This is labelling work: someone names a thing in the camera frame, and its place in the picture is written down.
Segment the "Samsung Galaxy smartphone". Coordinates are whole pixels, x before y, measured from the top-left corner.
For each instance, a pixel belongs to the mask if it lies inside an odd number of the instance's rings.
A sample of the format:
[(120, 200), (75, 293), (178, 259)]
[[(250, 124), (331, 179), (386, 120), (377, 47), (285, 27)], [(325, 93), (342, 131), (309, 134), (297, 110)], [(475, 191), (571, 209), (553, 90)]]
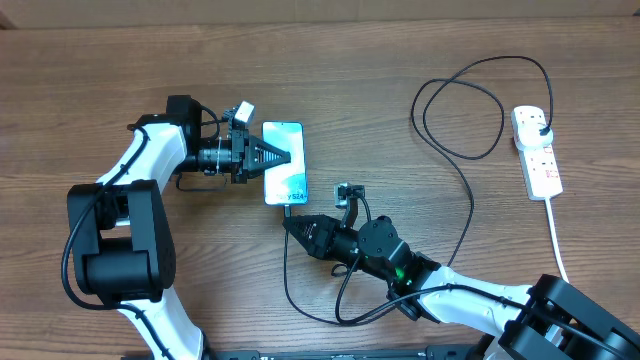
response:
[(264, 200), (268, 205), (303, 205), (308, 202), (304, 129), (299, 122), (264, 122), (263, 140), (290, 154), (288, 163), (264, 173)]

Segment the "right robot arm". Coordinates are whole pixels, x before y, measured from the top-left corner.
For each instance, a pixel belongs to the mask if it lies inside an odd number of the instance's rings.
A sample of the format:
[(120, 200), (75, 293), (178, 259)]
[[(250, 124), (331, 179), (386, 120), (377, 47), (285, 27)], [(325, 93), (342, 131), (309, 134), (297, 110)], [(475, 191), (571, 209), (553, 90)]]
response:
[(499, 285), (456, 273), (410, 250), (390, 218), (359, 230), (326, 215), (292, 216), (283, 226), (320, 260), (335, 260), (385, 281), (387, 303), (407, 317), (479, 330), (512, 359), (636, 359), (639, 335), (563, 279)]

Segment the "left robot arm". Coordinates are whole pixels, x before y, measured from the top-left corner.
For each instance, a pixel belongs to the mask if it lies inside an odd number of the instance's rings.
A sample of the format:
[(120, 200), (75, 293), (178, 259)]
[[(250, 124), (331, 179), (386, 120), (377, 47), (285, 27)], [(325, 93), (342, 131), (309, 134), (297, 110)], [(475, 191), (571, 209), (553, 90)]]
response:
[(129, 125), (133, 140), (109, 172), (67, 194), (70, 234), (61, 259), (67, 297), (84, 309), (125, 315), (154, 359), (216, 356), (174, 287), (177, 260), (162, 201), (169, 180), (201, 172), (244, 184), (292, 159), (250, 134), (252, 104), (212, 118), (215, 126), (227, 124), (227, 137), (203, 136), (207, 110), (189, 95), (169, 96), (164, 112)]

